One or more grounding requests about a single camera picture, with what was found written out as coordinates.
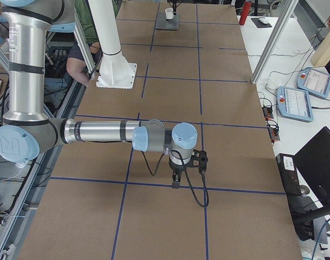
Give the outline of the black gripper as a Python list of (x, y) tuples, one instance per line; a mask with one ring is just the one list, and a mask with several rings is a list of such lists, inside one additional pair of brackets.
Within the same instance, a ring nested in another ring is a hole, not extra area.
[(179, 188), (182, 172), (186, 169), (185, 165), (177, 165), (169, 160), (169, 166), (172, 169), (172, 188)]
[(174, 15), (177, 15), (177, 6), (178, 6), (178, 0), (172, 0), (172, 9)]

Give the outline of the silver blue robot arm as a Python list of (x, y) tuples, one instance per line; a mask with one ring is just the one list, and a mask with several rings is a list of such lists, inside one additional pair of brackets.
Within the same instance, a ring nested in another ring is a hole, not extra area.
[(198, 133), (190, 123), (166, 128), (156, 119), (76, 121), (77, 108), (69, 110), (68, 118), (44, 112), (47, 32), (74, 33), (81, 50), (87, 51), (73, 1), (3, 1), (2, 14), (9, 23), (9, 109), (0, 127), (3, 159), (23, 164), (65, 144), (122, 142), (142, 153), (168, 156), (174, 189), (188, 168), (205, 172), (205, 154), (196, 150)]

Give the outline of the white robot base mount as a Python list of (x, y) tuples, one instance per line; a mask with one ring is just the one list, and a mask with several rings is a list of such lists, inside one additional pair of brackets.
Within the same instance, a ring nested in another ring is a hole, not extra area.
[(96, 86), (132, 89), (137, 64), (129, 63), (122, 54), (112, 1), (88, 3), (103, 54)]

